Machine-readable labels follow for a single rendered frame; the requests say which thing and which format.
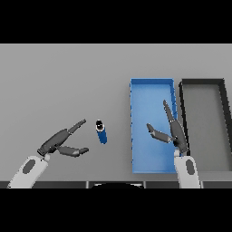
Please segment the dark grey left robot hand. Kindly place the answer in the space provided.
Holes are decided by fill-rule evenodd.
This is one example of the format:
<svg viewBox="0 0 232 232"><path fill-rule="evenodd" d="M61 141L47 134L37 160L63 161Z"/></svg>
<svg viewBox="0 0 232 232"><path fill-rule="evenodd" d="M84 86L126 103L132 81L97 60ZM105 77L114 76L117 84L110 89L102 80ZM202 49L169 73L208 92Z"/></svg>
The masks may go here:
<svg viewBox="0 0 232 232"><path fill-rule="evenodd" d="M77 129L79 129L84 123L85 119L74 124L70 129L63 129L55 133L50 139L44 142L41 147L37 150L37 152L41 156L45 156L46 154L52 154L59 151L60 154L70 156L70 157L79 157L80 155L88 152L88 148L76 149L73 147L63 146L65 141L75 133Z"/></svg>

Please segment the dark grey bin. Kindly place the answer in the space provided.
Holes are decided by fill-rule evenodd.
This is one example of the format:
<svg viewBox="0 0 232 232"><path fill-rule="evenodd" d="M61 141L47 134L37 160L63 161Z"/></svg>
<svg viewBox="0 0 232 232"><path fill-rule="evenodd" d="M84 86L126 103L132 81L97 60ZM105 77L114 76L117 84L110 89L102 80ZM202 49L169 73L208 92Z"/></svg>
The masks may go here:
<svg viewBox="0 0 232 232"><path fill-rule="evenodd" d="M198 171L232 171L232 118L224 79L182 79L180 108L188 155Z"/></svg>

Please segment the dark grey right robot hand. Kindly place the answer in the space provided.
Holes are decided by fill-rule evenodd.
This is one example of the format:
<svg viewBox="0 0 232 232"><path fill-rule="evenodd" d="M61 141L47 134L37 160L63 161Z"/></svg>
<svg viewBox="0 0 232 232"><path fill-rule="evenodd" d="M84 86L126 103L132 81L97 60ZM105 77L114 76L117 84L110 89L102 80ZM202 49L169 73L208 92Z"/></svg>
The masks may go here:
<svg viewBox="0 0 232 232"><path fill-rule="evenodd" d="M179 121L176 120L170 110L170 107L166 101L163 101L164 110L167 114L169 126L170 126L170 135L163 133L161 131L155 130L151 124L147 124L148 131L150 136L153 139L160 140L166 143L172 142L173 145L179 149L180 153L185 153L189 151L187 139L185 137L184 130L180 125Z"/></svg>

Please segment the blue bin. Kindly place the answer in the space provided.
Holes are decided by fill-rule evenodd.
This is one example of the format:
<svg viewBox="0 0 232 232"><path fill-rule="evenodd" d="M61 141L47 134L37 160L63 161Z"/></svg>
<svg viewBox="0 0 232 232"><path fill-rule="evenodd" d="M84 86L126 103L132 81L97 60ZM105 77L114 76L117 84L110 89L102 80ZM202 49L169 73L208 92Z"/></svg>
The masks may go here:
<svg viewBox="0 0 232 232"><path fill-rule="evenodd" d="M175 119L178 118L176 93L172 78L130 79L130 138L132 172L134 174L173 174L174 150L172 142L153 139L147 128L170 134L166 101Z"/></svg>

